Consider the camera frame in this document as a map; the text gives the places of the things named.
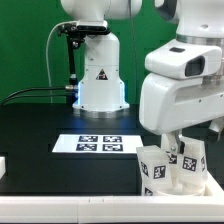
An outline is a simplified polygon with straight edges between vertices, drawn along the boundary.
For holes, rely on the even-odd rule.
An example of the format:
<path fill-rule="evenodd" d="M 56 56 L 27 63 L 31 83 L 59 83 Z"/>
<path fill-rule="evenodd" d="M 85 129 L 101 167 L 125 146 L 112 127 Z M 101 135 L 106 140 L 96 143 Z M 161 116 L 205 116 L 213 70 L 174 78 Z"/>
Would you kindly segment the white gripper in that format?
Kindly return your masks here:
<path fill-rule="evenodd" d="M 156 135 L 171 132 L 170 150 L 174 154 L 184 153 L 181 129 L 206 121 L 212 120 L 209 130 L 219 141 L 224 130 L 222 116 L 224 83 L 205 86 L 202 78 L 175 80 L 153 73 L 143 82 L 140 123 Z"/>

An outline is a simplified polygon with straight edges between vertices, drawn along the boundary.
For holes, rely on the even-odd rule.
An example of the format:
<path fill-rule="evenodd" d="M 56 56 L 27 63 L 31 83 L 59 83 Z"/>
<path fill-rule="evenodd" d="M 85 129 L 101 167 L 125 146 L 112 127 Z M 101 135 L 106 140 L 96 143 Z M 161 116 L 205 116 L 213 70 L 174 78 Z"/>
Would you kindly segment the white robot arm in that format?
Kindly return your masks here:
<path fill-rule="evenodd" d="M 85 72 L 74 104 L 89 115 L 127 106 L 119 78 L 119 41 L 109 19 L 131 18 L 143 0 L 60 0 L 73 20 L 68 32 L 86 44 Z M 203 122 L 224 130 L 224 0 L 154 0 L 158 14 L 178 25 L 176 37 L 145 58 L 141 125 L 181 145 L 181 130 Z"/>

